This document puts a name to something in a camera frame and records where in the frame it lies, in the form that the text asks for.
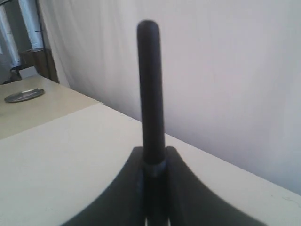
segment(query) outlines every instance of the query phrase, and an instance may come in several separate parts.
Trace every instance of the white table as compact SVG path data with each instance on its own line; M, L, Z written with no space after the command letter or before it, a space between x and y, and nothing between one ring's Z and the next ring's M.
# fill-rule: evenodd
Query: white table
M62 224L102 193L141 144L140 122L100 103L3 138L0 225ZM301 196L168 135L166 145L243 212L267 225L301 225Z

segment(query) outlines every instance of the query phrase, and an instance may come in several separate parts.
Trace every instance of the black curved stand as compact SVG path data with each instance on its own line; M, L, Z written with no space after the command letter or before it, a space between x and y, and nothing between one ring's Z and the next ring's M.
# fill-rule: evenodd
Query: black curved stand
M137 29L143 147L108 188L64 226L263 226L211 192L165 148L159 27Z

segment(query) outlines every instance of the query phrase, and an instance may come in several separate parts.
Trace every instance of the metal ashtray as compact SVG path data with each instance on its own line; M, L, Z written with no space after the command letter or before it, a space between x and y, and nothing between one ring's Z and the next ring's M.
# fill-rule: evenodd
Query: metal ashtray
M7 103L17 103L26 100L31 100L42 96L45 93L43 89L30 89L23 92L14 93L12 95L7 96L4 100Z

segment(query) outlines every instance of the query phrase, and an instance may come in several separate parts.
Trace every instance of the white wall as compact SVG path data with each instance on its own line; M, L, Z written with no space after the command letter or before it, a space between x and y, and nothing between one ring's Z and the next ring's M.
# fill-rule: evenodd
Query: white wall
M136 119L136 25L156 20L166 132L301 194L301 1L41 6L61 83Z

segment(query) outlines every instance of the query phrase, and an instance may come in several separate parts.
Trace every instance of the silver dish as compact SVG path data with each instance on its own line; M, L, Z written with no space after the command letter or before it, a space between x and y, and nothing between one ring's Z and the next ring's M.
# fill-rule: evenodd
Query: silver dish
M14 93L7 96L4 100L7 103L17 103L26 100L31 100L43 95L45 91L43 89L30 89L23 92Z

